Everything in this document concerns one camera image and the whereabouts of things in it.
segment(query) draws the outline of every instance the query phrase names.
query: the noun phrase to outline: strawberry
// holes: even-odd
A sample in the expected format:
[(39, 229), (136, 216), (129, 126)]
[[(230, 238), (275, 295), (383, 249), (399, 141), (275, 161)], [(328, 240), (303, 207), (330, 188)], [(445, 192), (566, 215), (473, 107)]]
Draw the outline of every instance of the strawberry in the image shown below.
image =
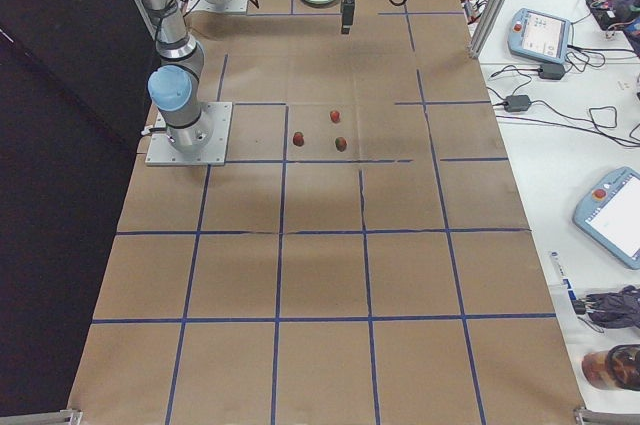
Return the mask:
[(336, 138), (336, 148), (339, 152), (344, 152), (347, 149), (347, 141), (344, 137)]
[(304, 145), (304, 135), (302, 135), (302, 132), (296, 132), (293, 134), (293, 144), (296, 147)]

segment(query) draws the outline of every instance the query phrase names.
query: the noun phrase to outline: power adapter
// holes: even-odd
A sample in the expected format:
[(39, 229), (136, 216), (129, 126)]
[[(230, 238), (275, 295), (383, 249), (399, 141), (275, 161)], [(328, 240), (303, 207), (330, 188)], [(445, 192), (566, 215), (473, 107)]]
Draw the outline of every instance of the power adapter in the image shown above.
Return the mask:
[(531, 99), (529, 95), (509, 95), (502, 105), (509, 113), (526, 112), (531, 107)]
[(538, 76), (545, 80), (561, 80), (565, 73), (560, 63), (543, 63), (538, 70)]

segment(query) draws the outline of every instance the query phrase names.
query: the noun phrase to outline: dark wall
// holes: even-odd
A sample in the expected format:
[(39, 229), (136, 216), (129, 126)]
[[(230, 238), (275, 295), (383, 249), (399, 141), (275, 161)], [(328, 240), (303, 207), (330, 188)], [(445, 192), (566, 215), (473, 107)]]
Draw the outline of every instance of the dark wall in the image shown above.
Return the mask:
[(0, 0), (0, 416), (66, 407), (148, 102), (132, 0)]

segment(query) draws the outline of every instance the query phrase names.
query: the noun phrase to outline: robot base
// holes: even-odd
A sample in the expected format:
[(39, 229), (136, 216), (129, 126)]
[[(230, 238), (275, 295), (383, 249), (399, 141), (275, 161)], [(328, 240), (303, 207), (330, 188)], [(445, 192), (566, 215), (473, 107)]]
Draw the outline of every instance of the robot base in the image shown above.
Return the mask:
[(206, 0), (200, 0), (200, 3), (196, 6), (198, 0), (189, 0), (187, 10), (191, 10), (193, 7), (194, 12), (211, 12), (211, 13), (224, 13), (227, 15), (244, 15), (247, 13), (248, 0), (225, 0), (224, 3), (212, 4)]
[[(151, 135), (145, 163), (150, 166), (224, 165), (232, 111), (231, 102), (202, 103), (202, 113), (210, 115), (214, 124), (209, 141), (197, 150), (185, 152), (175, 148), (165, 133), (154, 133)], [(154, 126), (157, 128), (166, 126), (160, 114)]]

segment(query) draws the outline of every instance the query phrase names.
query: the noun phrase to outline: emergency stop button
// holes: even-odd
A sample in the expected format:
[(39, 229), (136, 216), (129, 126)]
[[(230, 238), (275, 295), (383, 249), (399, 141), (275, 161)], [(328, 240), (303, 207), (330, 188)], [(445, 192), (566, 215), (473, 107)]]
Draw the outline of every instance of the emergency stop button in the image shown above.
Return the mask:
[(593, 191), (591, 195), (593, 195), (593, 198), (595, 198), (596, 200), (602, 200), (604, 197), (607, 196), (607, 192), (604, 191), (602, 188), (597, 188), (596, 190)]

